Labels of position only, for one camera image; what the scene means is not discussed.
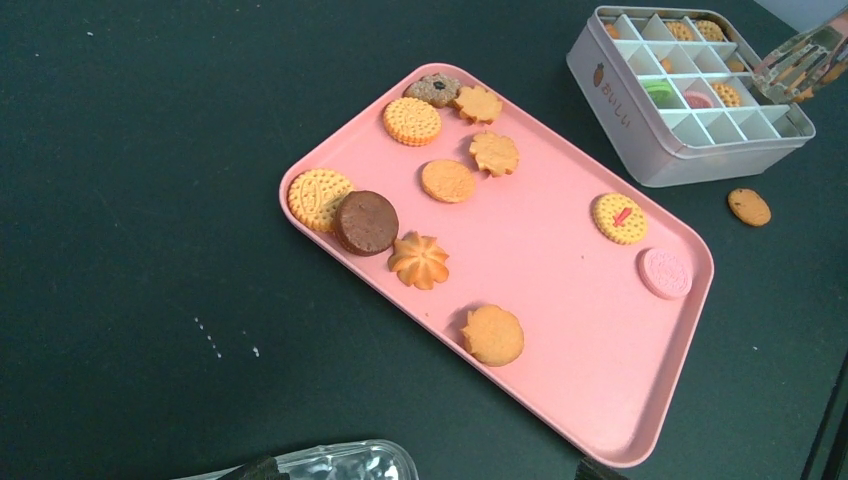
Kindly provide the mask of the green round cookie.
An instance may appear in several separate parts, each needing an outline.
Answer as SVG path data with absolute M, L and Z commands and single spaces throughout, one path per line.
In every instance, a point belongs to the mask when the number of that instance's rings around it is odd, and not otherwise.
M 648 96 L 658 108 L 671 108 L 676 98 L 674 89 L 665 80 L 649 80 L 642 83 Z

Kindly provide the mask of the large round sandwich cookie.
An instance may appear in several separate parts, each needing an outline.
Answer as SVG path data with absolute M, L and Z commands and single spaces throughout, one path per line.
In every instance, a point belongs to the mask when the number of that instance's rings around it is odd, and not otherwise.
M 712 83 L 711 87 L 723 105 L 728 108 L 736 108 L 742 105 L 739 92 L 727 83 Z

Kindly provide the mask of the metal serving tongs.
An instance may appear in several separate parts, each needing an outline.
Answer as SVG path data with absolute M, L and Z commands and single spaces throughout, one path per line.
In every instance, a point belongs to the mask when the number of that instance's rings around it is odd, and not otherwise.
M 752 73 L 759 93 L 775 104 L 815 94 L 847 68 L 847 20 L 799 33 L 774 49 Z

